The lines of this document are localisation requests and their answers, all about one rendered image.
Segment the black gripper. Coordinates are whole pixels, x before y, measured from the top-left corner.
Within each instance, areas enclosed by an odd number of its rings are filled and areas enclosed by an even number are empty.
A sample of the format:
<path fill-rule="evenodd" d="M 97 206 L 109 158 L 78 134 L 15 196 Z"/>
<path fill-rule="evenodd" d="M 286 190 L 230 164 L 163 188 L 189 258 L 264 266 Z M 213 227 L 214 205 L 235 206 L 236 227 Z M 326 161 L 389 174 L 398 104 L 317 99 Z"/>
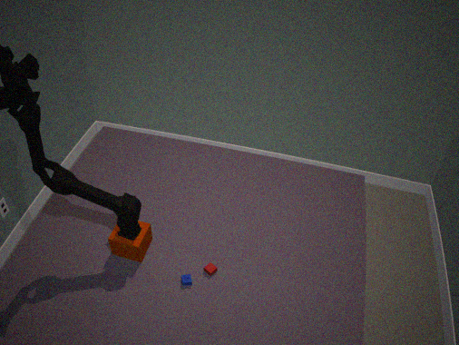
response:
<path fill-rule="evenodd" d="M 0 74 L 2 83 L 8 94 L 19 94 L 26 88 L 28 80 L 21 68 L 19 68 L 19 65 L 12 63 L 13 59 L 14 55 L 10 47 L 0 45 Z"/>

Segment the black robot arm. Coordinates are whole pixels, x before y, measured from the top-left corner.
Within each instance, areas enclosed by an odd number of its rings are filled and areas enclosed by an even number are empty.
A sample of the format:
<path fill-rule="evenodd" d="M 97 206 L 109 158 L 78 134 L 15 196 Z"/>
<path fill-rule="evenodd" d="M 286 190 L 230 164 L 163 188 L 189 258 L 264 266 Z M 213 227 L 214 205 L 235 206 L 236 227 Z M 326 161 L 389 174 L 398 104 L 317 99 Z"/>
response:
<path fill-rule="evenodd" d="M 17 63 L 14 62 L 14 64 Z M 39 63 L 32 54 L 17 63 L 26 78 L 36 80 L 39 75 Z M 29 84 L 19 94 L 8 94 L 5 87 L 0 87 L 0 110 L 9 108 L 8 112 L 17 120 L 20 129 L 24 131 L 34 172 L 40 176 L 43 183 L 52 192 L 61 195 L 76 195 L 89 202 L 98 204 L 113 211 L 120 228 L 119 236 L 134 240 L 140 233 L 140 211 L 142 204 L 139 199 L 129 193 L 115 196 L 90 184 L 79 181 L 72 172 L 63 168 L 59 163 L 48 161 L 44 155 L 39 125 L 41 120 L 40 106 L 37 104 L 40 92 L 33 92 Z M 23 105 L 18 112 L 17 109 Z M 54 171 L 53 176 L 48 176 L 46 169 Z"/>

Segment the blue block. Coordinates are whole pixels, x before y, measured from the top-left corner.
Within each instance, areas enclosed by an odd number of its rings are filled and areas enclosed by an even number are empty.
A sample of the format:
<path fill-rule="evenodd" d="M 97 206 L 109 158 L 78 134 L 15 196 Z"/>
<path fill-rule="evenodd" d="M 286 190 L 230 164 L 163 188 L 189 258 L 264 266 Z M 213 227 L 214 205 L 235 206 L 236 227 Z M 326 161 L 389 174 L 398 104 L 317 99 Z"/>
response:
<path fill-rule="evenodd" d="M 189 286 L 192 285 L 191 274 L 181 275 L 182 285 Z"/>

